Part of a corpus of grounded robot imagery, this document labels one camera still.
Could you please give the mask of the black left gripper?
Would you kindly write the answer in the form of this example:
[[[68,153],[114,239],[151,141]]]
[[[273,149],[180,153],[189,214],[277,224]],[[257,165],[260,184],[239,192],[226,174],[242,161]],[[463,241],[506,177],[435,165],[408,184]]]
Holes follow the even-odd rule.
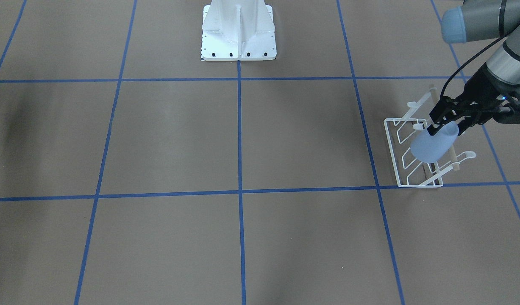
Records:
[[[498,79],[483,64],[467,81],[462,94],[457,98],[440,97],[429,116],[431,136],[458,119],[458,136],[490,119],[501,124],[520,124],[520,84]]]

